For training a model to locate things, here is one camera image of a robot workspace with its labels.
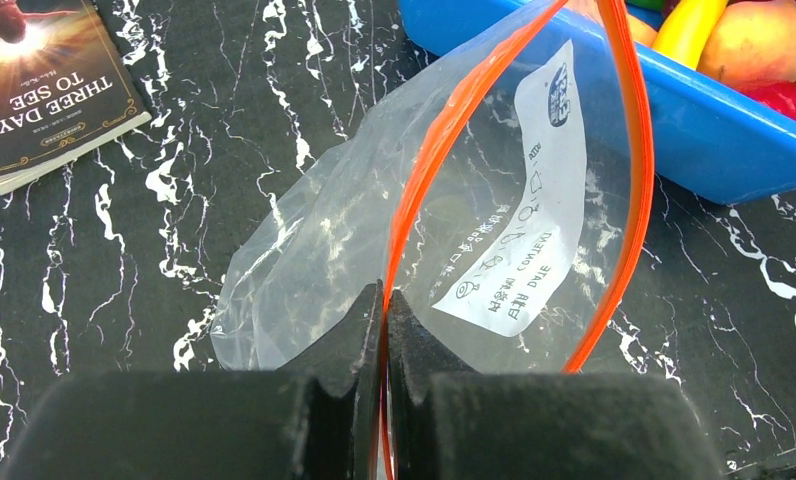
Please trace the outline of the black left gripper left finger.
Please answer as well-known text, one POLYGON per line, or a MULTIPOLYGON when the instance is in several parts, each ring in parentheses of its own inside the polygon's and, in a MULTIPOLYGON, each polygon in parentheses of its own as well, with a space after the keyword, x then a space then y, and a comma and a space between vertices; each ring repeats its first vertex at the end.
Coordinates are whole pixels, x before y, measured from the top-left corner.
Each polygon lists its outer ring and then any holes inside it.
POLYGON ((1 479, 372 479, 383 287, 271 371, 100 372, 51 387, 1 479))

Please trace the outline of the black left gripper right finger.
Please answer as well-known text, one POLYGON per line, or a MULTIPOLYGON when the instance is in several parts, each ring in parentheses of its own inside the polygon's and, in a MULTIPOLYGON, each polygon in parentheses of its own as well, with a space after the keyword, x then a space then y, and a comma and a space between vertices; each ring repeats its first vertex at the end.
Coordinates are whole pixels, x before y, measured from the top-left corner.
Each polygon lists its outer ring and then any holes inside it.
POLYGON ((400 479, 717 479, 718 455, 673 383, 622 373, 482 374, 387 311, 400 479))

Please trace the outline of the clear zip bag orange seal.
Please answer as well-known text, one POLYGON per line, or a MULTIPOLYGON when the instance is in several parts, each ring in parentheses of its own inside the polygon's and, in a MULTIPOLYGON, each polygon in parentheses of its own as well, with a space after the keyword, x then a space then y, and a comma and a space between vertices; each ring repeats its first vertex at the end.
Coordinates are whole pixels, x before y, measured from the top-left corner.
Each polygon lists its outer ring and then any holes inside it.
POLYGON ((211 339, 229 370, 351 353, 389 385, 387 458, 467 479, 483 447, 444 409, 454 374, 576 372, 643 244, 655 167, 621 1, 530 1, 433 62, 323 153, 233 255, 211 339))

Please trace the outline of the yellow banana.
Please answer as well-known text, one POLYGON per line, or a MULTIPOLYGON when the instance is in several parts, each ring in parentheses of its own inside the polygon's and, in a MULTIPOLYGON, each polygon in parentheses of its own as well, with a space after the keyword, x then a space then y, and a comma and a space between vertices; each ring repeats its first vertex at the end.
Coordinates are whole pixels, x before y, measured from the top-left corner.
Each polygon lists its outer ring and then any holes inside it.
POLYGON ((728 0, 664 1, 663 22, 651 48, 696 70, 705 44, 728 3, 728 0))

